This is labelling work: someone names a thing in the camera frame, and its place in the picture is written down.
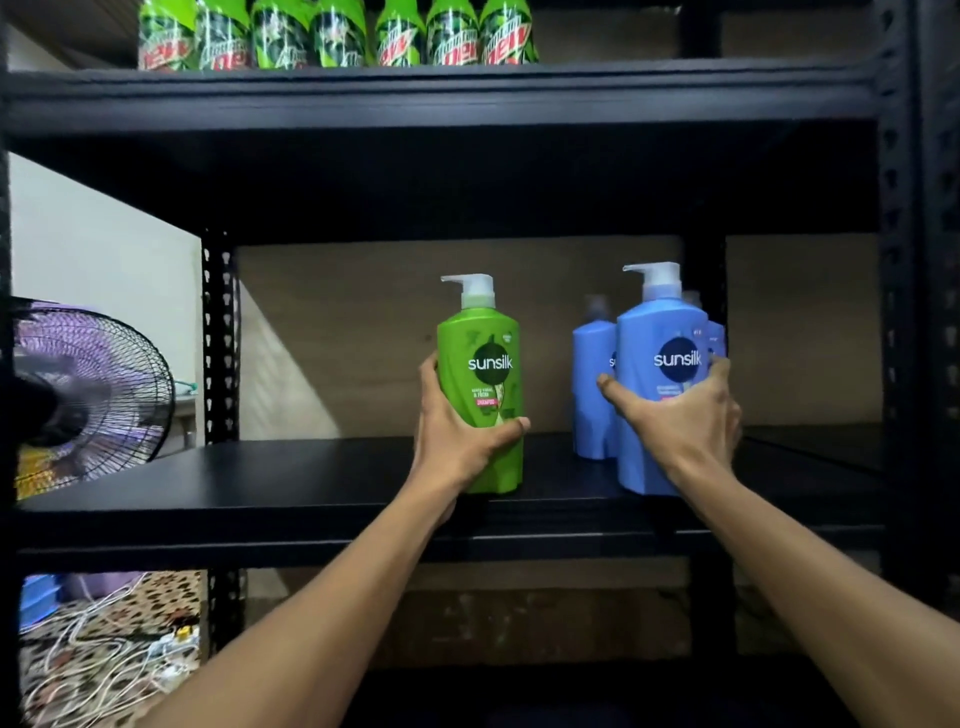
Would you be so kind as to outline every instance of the green shampoo bottle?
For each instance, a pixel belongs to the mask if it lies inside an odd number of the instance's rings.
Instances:
[[[437,327],[440,386],[468,425],[493,427],[523,415],[520,327],[496,310],[493,278],[443,276],[464,286],[462,310]],[[523,441],[499,452],[468,493],[510,493],[523,480]]]

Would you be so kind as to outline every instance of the blue shampoo bottle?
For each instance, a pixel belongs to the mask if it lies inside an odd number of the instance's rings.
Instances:
[[[603,296],[589,299],[589,322],[573,329],[573,451],[590,460],[616,457],[616,413],[597,388],[613,376],[616,324]]]
[[[707,314],[682,299],[679,263],[623,270],[643,273],[643,303],[616,320],[616,378],[646,400],[677,397],[707,376]],[[617,418],[617,433],[620,485],[644,496],[678,495],[626,420]]]
[[[684,301],[697,308],[703,308],[700,303],[700,291],[684,291]],[[723,324],[707,321],[707,352],[717,356],[727,356],[727,330]]]

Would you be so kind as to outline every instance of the white cable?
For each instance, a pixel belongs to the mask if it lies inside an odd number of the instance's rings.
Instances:
[[[114,668],[110,671],[110,674],[108,674],[108,676],[107,676],[106,678],[104,678],[104,680],[100,683],[100,685],[97,686],[97,689],[96,689],[95,691],[93,691],[83,702],[81,702],[81,703],[80,703],[79,705],[77,705],[77,706],[73,706],[69,711],[67,711],[67,710],[61,711],[61,712],[57,715],[57,717],[54,718],[53,723],[51,724],[51,728],[66,728],[67,726],[73,726],[73,725],[78,725],[78,724],[81,725],[81,726],[86,726],[86,725],[88,725],[88,724],[94,724],[94,723],[96,723],[97,721],[102,720],[104,717],[113,715],[114,713],[119,713],[119,712],[121,712],[122,710],[125,710],[125,709],[131,707],[132,705],[135,705],[135,704],[137,704],[137,703],[143,702],[144,700],[146,700],[146,699],[148,699],[148,698],[150,698],[150,697],[153,697],[154,695],[156,695],[157,692],[159,692],[159,690],[157,690],[157,689],[151,690],[151,691],[149,691],[147,694],[140,694],[140,695],[136,696],[135,698],[133,698],[132,700],[128,701],[127,703],[121,704],[121,705],[119,705],[119,706],[117,705],[117,703],[120,703],[120,702],[121,702],[121,698],[122,698],[134,685],[136,685],[136,684],[140,681],[140,679],[141,679],[141,677],[142,677],[142,675],[143,675],[144,670],[147,668],[147,666],[150,664],[150,662],[154,662],[154,661],[157,661],[157,660],[169,659],[169,656],[170,656],[171,654],[177,654],[177,653],[180,653],[180,652],[186,652],[186,651],[189,651],[189,650],[192,650],[192,649],[195,649],[195,648],[196,648],[196,645],[194,645],[194,644],[175,645],[172,649],[170,649],[170,650],[164,649],[159,655],[155,655],[155,656],[153,656],[153,657],[150,656],[149,652],[150,652],[151,650],[148,648],[147,650],[144,650],[144,652],[148,653],[148,654],[146,655],[146,659],[143,661],[143,663],[140,664],[139,667],[125,667],[125,668],[123,668],[123,669],[117,670],[118,667],[121,667],[121,666],[123,666],[125,663],[128,663],[128,662],[132,659],[132,657],[134,657],[134,655],[128,657],[126,660],[124,660],[124,661],[123,661],[122,663],[120,663],[118,666],[114,667]],[[111,696],[109,702],[106,702],[106,703],[105,703],[105,700],[106,700],[107,696],[109,695],[109,690],[110,690],[110,688],[113,686],[113,684],[114,684],[117,680],[123,678],[123,677],[124,677],[128,672],[130,672],[132,669],[136,669],[136,676],[133,677],[133,679],[130,681],[130,683],[127,685],[126,688],[124,688],[122,691],[120,691],[120,692],[117,693],[116,695]],[[141,690],[147,690],[147,689],[153,687],[152,683],[153,683],[153,680],[151,680],[151,683],[147,683],[145,686],[141,686]],[[94,710],[92,710],[92,711],[87,711],[86,713],[84,713],[84,714],[81,715],[81,716],[71,717],[69,720],[63,720],[63,718],[65,718],[65,717],[67,717],[67,716],[69,716],[69,715],[71,715],[71,714],[73,714],[73,713],[76,713],[77,710],[79,710],[83,705],[86,705],[86,703],[88,703],[88,702],[89,702],[93,697],[95,697],[98,693],[100,694],[100,700],[98,701],[97,707],[96,707]]]
[[[126,655],[124,657],[124,660],[120,663],[120,666],[122,666],[128,663],[133,657],[139,656],[139,654],[141,654],[141,652],[137,652],[137,653],[134,653],[134,655],[128,655],[127,653],[133,650],[133,647],[132,647],[132,643],[130,643],[130,641],[127,641],[127,640],[117,640],[115,638],[102,638],[102,639],[91,639],[91,640],[81,641],[79,637],[80,637],[80,633],[83,631],[84,627],[86,626],[86,623],[89,621],[91,617],[95,616],[102,610],[106,609],[108,606],[115,604],[117,601],[120,601],[121,599],[124,599],[130,596],[133,593],[133,591],[140,586],[140,584],[143,582],[145,577],[146,577],[146,574],[141,574],[140,577],[135,582],[125,584],[119,589],[114,590],[113,592],[102,597],[99,600],[93,600],[89,593],[89,589],[86,587],[86,583],[83,581],[83,577],[81,576],[81,585],[82,585],[82,588],[84,589],[85,595],[91,601],[90,604],[74,612],[53,615],[52,617],[45,619],[42,622],[31,625],[30,628],[23,630],[21,632],[21,634],[29,633],[40,626],[44,626],[45,624],[50,623],[53,620],[60,620],[60,619],[71,620],[62,630],[60,630],[60,632],[57,635],[57,639],[54,641],[54,645],[47,651],[47,654],[43,660],[41,674],[46,676],[45,679],[43,679],[35,688],[31,690],[30,694],[27,696],[26,701],[24,702],[25,710],[29,713],[36,700],[36,696],[40,691],[46,688],[54,680],[63,680],[63,682],[57,685],[54,688],[54,690],[50,693],[50,695],[47,696],[44,707],[40,710],[39,714],[36,716],[36,719],[34,720],[35,724],[39,723],[44,718],[46,710],[51,703],[51,698],[55,696],[58,692],[60,692],[61,690],[67,687],[73,687],[74,693],[70,696],[66,706],[60,711],[60,714],[56,718],[54,718],[54,722],[56,723],[62,716],[75,713],[82,706],[88,703],[94,696],[96,696],[97,693],[104,687],[104,685],[109,680],[110,675],[114,672],[115,667],[113,667],[110,670],[110,672],[108,673],[108,676],[104,679],[104,681],[101,682],[101,684],[97,687],[96,690],[94,690],[85,700],[77,704],[74,704],[74,700],[76,698],[77,692],[79,691],[83,683],[77,680],[70,680],[70,679],[64,680],[64,678],[75,678],[78,675],[90,672],[91,670],[98,669],[103,665],[106,665],[111,661],[114,661],[117,658]],[[96,645],[97,647],[99,647],[105,644],[116,643],[117,649],[107,654],[101,660],[98,660],[97,662],[87,665],[85,667],[79,667],[73,670],[59,670],[51,665],[51,661],[57,655],[60,654],[60,645],[63,642],[64,638],[66,638],[67,643],[70,644],[72,647],[79,647],[81,645],[82,646]],[[149,656],[149,649],[142,650],[142,654],[145,656],[145,659],[146,659],[146,657]]]

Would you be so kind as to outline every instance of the shelf upright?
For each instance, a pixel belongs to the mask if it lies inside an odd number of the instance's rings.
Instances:
[[[946,593],[944,505],[958,442],[958,422],[950,416],[956,381],[951,387],[948,365],[951,356],[956,362],[948,320],[955,322],[958,305],[957,249],[948,249],[945,197],[937,192],[944,172],[938,155],[946,157],[945,142],[956,140],[941,129],[936,77],[947,48],[936,47],[942,38],[931,27],[950,2],[875,2],[883,461],[891,486],[882,564],[885,578],[934,606]],[[953,155],[955,165],[955,146]]]
[[[685,59],[723,56],[723,21],[716,0],[693,0],[680,7],[680,55]],[[727,238],[714,218],[695,209],[697,221],[684,233],[686,288],[700,292],[710,320],[727,325]],[[691,653],[698,660],[736,655],[736,587],[733,559],[725,551],[696,553],[689,559]]]
[[[7,80],[7,23],[0,3],[0,83]],[[0,94],[6,106],[6,92]],[[0,109],[6,118],[6,108]],[[9,391],[13,377],[13,321],[11,318],[11,226],[10,166],[6,129],[0,130],[0,392]],[[20,668],[18,663],[19,607],[22,579],[15,567],[16,529],[13,508],[16,504],[17,447],[12,433],[13,413],[0,401],[0,722],[18,725],[20,721]]]
[[[201,256],[204,442],[215,445],[240,433],[240,282],[226,230],[204,230]],[[247,574],[240,566],[206,572],[210,655],[243,632]]]
[[[918,260],[926,306],[920,351],[927,456],[938,544],[947,570],[960,572],[960,3],[924,0],[917,18],[924,234]]]

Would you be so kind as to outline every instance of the forearm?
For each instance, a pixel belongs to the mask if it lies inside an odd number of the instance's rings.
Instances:
[[[960,624],[897,591],[735,480],[678,473],[684,496],[865,725],[960,725]]]
[[[148,728],[339,725],[447,503],[403,493],[310,584],[232,643]]]

